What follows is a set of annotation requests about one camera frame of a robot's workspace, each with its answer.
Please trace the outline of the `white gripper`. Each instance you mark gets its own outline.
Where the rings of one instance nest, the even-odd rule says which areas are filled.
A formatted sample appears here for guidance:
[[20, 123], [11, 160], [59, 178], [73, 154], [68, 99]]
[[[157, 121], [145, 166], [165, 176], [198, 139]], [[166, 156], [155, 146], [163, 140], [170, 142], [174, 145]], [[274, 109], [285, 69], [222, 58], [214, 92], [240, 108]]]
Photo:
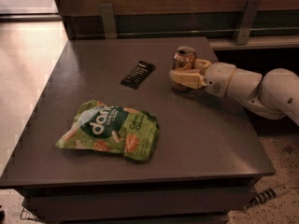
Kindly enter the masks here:
[[169, 75], [176, 90], [202, 89], [218, 97], [225, 97], [236, 66], [229, 63], [213, 63], [197, 59], [195, 69], [171, 70]]

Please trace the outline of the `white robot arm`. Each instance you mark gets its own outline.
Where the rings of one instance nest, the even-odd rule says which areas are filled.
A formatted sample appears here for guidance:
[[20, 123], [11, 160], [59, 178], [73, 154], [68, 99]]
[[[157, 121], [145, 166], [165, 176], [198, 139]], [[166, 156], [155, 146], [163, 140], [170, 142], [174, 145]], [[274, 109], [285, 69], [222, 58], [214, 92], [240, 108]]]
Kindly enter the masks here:
[[263, 76], [230, 63], [197, 59], [193, 69], [171, 70], [170, 78], [190, 89], [233, 98], [266, 119], [289, 117], [299, 126], [299, 76], [290, 70], [277, 68]]

